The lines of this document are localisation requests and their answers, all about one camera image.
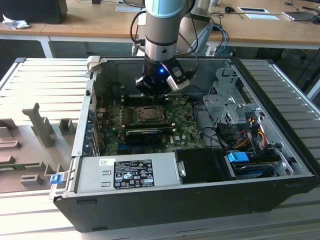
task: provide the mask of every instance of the desk leg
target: desk leg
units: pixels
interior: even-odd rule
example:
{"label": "desk leg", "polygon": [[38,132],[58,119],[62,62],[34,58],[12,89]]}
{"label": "desk leg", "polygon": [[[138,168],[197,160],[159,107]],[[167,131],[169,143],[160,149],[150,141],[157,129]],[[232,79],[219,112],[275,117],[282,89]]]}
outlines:
{"label": "desk leg", "polygon": [[55,55],[54,50],[52,48],[49,37],[48,36],[41,36],[39,41],[41,43],[45,57],[47,59],[55,58],[56,55]]}
{"label": "desk leg", "polygon": [[89,43],[87,41],[84,42],[84,50],[86,54],[91,54]]}
{"label": "desk leg", "polygon": [[313,101],[314,98],[320,93],[320,79],[318,82],[313,86],[310,92],[307,94],[307,97]]}

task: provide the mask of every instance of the red wire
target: red wire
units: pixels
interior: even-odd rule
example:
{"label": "red wire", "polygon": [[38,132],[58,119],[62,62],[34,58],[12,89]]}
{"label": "red wire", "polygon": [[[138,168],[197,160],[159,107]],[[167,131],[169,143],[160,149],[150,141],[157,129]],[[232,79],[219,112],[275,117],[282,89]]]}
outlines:
{"label": "red wire", "polygon": [[239,138],[240,138],[240,136],[241,136],[241,134],[244,134],[245,133],[245,131],[241,131],[240,133],[239,133],[239,135],[238,135],[238,141],[236,141],[237,143],[239,142]]}

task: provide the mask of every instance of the white label sticker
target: white label sticker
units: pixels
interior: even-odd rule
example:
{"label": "white label sticker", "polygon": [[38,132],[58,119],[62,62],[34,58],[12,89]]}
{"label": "white label sticker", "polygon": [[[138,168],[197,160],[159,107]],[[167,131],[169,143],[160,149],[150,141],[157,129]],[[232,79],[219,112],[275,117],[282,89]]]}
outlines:
{"label": "white label sticker", "polygon": [[115,158],[101,158],[99,160],[99,166],[113,166],[115,161]]}
{"label": "white label sticker", "polygon": [[13,171],[15,170],[13,167],[3,167],[3,168],[0,168],[0,171]]}

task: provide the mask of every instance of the computer mouse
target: computer mouse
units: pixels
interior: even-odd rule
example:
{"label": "computer mouse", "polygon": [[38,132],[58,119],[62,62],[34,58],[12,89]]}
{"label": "computer mouse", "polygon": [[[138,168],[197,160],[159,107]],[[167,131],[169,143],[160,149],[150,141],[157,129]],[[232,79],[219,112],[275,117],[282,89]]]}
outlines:
{"label": "computer mouse", "polygon": [[311,22],[313,23],[313,24],[320,24],[320,16],[314,16],[314,17],[312,17],[311,18]]}
{"label": "computer mouse", "polygon": [[231,6],[226,6],[225,9],[224,9],[224,11],[229,14],[229,13],[231,13],[231,12],[234,12],[235,9],[234,9],[233,7],[231,7]]}

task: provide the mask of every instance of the white paper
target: white paper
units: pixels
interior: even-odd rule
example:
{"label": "white paper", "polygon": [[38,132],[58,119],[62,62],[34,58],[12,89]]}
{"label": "white paper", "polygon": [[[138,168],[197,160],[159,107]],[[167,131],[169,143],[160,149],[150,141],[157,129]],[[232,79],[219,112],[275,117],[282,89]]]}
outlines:
{"label": "white paper", "polygon": [[137,6],[116,6],[116,12],[130,12],[130,13],[138,13],[140,12],[141,7]]}
{"label": "white paper", "polygon": [[251,14],[251,13],[246,13],[245,14],[248,18],[250,19],[264,19],[264,20],[279,20],[274,15],[267,15],[267,14]]}
{"label": "white paper", "polygon": [[12,20],[10,18],[7,18],[5,15],[2,15],[2,16],[3,16],[2,23],[9,29],[16,30],[16,29],[30,27],[30,25],[28,25],[27,22],[24,20]]}

